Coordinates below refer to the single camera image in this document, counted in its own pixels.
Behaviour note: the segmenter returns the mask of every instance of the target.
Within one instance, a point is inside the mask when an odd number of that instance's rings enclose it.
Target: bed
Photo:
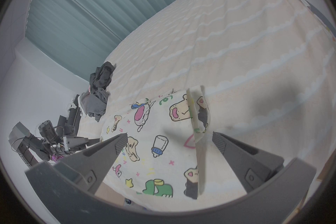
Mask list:
[[[202,85],[211,121],[196,144],[198,199],[133,201],[190,211],[246,194],[212,143],[213,131],[283,156],[284,165],[298,156],[318,175],[336,146],[334,45],[303,0],[176,0],[106,58],[117,65],[106,114],[99,123],[83,118],[78,135],[100,137],[107,116],[141,98]],[[113,175],[104,180],[111,188]]]

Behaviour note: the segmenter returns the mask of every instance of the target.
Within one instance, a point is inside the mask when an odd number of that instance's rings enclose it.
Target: yellow star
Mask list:
[[[132,178],[126,179],[126,186],[129,188],[133,188]]]

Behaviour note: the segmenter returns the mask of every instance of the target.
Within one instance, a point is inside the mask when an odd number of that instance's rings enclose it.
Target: pink cartoon character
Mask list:
[[[145,105],[139,107],[137,112],[135,113],[134,122],[135,122],[136,125],[139,126],[138,132],[141,131],[142,127],[145,125],[146,121],[148,120],[149,111],[150,111],[152,105],[155,102],[156,101],[153,101],[150,104],[145,104]]]
[[[115,171],[115,174],[120,177],[121,176],[121,171],[120,171],[121,164],[118,164],[115,168],[112,167],[112,170]]]

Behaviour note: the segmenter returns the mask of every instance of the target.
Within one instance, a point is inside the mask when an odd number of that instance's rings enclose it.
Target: pink mouth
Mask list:
[[[137,112],[134,115],[134,120],[135,121],[139,121],[142,118],[142,116],[144,114],[144,110],[145,110],[145,106],[141,106],[141,107],[138,108]]]
[[[173,114],[174,118],[178,118],[179,117],[178,114],[177,114],[177,108],[176,107],[173,108],[172,114]]]

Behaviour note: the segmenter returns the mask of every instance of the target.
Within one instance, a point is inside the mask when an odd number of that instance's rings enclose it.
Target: curtain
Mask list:
[[[55,62],[88,80],[129,33],[173,1],[32,0],[26,37]]]

